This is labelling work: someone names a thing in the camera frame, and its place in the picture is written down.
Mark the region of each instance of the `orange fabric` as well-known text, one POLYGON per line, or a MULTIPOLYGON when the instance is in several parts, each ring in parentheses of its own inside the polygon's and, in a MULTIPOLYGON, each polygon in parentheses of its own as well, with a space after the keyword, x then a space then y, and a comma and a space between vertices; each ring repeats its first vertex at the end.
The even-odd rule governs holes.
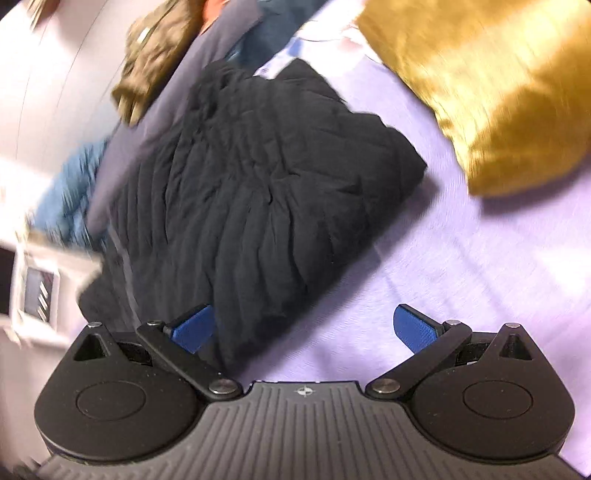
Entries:
POLYGON ((220 16, 222 8, 228 3, 228 0, 206 0, 203 6, 203 26, 199 34, 205 32, 220 16))

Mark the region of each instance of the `gold satin pillow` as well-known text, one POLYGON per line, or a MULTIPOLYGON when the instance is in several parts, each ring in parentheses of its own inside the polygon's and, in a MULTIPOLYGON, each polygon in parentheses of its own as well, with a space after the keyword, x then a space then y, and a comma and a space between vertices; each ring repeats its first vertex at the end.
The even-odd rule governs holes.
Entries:
POLYGON ((470 194, 541 185, 589 148, 589 1, 369 0, 358 26, 435 112, 470 194))

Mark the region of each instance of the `black quilted fabric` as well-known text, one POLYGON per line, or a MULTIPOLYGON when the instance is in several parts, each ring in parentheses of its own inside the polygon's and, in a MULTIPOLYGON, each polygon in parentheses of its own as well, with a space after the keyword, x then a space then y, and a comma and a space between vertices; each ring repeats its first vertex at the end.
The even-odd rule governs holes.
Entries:
POLYGON ((301 60, 274 80, 213 63, 190 98, 113 207, 104 271, 80 306, 131 329, 212 304, 232 367, 326 291, 426 165, 301 60))

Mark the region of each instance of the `purple bed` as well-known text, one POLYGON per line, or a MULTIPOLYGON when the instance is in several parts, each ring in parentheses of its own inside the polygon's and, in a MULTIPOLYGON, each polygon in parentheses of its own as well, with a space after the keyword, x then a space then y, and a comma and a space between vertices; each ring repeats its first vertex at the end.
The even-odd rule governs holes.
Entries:
POLYGON ((469 197, 431 111, 347 28, 359 7, 358 0, 333 0, 260 73, 274 75, 293 56, 307 60, 351 109, 377 113, 406 135, 428 173, 374 247, 288 336, 250 364, 242 381, 356 379, 364 385, 410 356, 392 328, 399 303, 479 331, 519 322, 573 396, 576 419, 561 454, 589 475, 590 159, 542 189, 495 200, 469 197))

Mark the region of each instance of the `triangular cutout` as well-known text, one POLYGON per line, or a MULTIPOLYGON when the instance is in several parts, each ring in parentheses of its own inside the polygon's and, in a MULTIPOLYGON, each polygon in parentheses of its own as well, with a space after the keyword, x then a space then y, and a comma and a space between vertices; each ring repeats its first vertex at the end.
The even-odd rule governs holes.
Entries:
POLYGON ((518 335, 509 335, 501 356, 505 358, 516 358, 517 360, 531 360, 531 355, 518 335))
POLYGON ((96 358, 106 357, 103 343, 98 335, 87 335, 82 345, 74 355, 76 362, 85 362, 96 358))

